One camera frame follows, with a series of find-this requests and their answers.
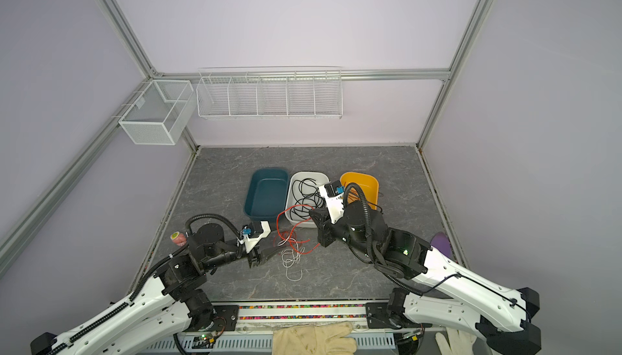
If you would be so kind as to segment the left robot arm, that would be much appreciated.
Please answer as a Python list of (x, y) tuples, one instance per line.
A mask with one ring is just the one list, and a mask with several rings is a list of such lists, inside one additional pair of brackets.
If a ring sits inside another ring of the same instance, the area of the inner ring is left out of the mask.
[(165, 337), (181, 332), (224, 328), (202, 290), (208, 275), (239, 259), (259, 266), (278, 252), (259, 243), (271, 234), (269, 222), (236, 228), (219, 215), (202, 215), (205, 223), (192, 230), (186, 222), (186, 241), (154, 264), (134, 290), (97, 316), (67, 332), (45, 332), (31, 342), (33, 354), (136, 354)]

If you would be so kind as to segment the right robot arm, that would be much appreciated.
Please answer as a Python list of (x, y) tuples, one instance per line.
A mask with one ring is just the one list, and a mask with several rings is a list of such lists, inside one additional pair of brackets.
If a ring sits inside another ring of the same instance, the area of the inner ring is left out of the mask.
[(355, 201), (312, 209), (317, 241), (344, 243), (395, 284), (385, 303), (369, 303), (371, 328), (431, 327), (469, 333), (500, 354), (536, 354), (541, 330), (532, 319), (539, 294), (489, 281), (454, 262), (430, 243), (389, 227), (382, 214)]

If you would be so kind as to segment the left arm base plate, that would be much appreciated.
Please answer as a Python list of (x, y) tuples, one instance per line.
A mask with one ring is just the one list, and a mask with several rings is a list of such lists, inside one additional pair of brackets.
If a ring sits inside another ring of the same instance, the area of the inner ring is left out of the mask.
[(223, 304), (191, 311), (186, 332), (232, 332), (236, 329), (240, 308), (237, 304)]

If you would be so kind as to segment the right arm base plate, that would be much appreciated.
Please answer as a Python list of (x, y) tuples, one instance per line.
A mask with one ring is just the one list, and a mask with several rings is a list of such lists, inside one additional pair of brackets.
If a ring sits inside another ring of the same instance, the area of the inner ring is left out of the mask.
[(368, 328), (371, 329), (406, 329), (406, 328), (428, 328), (431, 324), (414, 323), (407, 319), (403, 314), (391, 311), (389, 303), (366, 303), (365, 317)]

